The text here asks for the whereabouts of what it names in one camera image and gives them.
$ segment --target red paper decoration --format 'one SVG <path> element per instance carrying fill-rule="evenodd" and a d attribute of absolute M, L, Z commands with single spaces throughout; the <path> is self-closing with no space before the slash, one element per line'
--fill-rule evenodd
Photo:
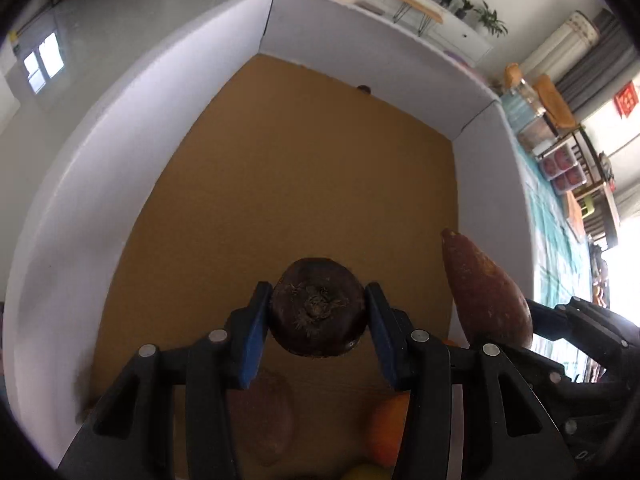
<path fill-rule="evenodd" d="M 620 116 L 629 117 L 631 112 L 638 104 L 638 93 L 633 82 L 629 82 L 625 87 L 613 98 L 616 102 L 616 108 Z"/>

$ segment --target tiled floor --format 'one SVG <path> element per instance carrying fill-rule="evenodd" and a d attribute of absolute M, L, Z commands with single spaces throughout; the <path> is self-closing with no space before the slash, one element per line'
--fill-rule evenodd
<path fill-rule="evenodd" d="M 20 109 L 0 134 L 0 301 L 31 201 L 87 110 L 158 41 L 224 1 L 67 0 L 20 36 L 18 63 L 6 77 Z M 52 33 L 64 66 L 35 93 L 22 60 Z"/>

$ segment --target plastic container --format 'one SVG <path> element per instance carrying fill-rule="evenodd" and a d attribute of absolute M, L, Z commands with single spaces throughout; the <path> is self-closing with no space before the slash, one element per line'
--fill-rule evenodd
<path fill-rule="evenodd" d="M 527 153 L 536 155 L 552 146 L 556 136 L 542 117 L 538 117 L 525 126 L 518 134 L 518 142 Z"/>
<path fill-rule="evenodd" d="M 580 166 L 569 168 L 551 181 L 557 195 L 564 195 L 587 182 L 587 177 Z"/>
<path fill-rule="evenodd" d="M 547 180 L 552 180 L 577 165 L 578 160 L 574 152 L 566 144 L 545 155 L 538 163 L 542 175 Z"/>
<path fill-rule="evenodd" d="M 519 134 L 546 111 L 537 92 L 524 80 L 507 90 L 500 101 L 515 134 Z"/>

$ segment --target white wall panel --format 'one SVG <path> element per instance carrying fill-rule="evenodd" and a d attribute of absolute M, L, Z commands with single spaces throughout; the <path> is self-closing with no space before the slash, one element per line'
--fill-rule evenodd
<path fill-rule="evenodd" d="M 498 103 L 454 140 L 458 229 L 533 298 L 534 234 L 515 143 Z M 466 341 L 455 308 L 449 336 Z"/>
<path fill-rule="evenodd" d="M 273 0 L 260 52 L 367 85 L 451 140 L 497 99 L 426 41 L 334 0 Z"/>
<path fill-rule="evenodd" d="M 11 92 L 9 85 L 0 73 L 0 134 L 20 108 L 20 102 Z"/>
<path fill-rule="evenodd" d="M 12 411 L 57 465 L 85 400 L 104 301 L 156 180 L 194 121 L 258 52 L 272 0 L 231 0 L 134 63 L 89 110 L 31 205 L 4 316 Z"/>

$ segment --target orange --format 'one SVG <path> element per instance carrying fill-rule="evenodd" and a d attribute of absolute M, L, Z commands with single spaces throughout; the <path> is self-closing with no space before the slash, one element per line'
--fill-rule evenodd
<path fill-rule="evenodd" d="M 402 393 L 381 402 L 371 414 L 366 445 L 370 458 L 382 467 L 392 467 L 398 459 L 409 393 Z"/>

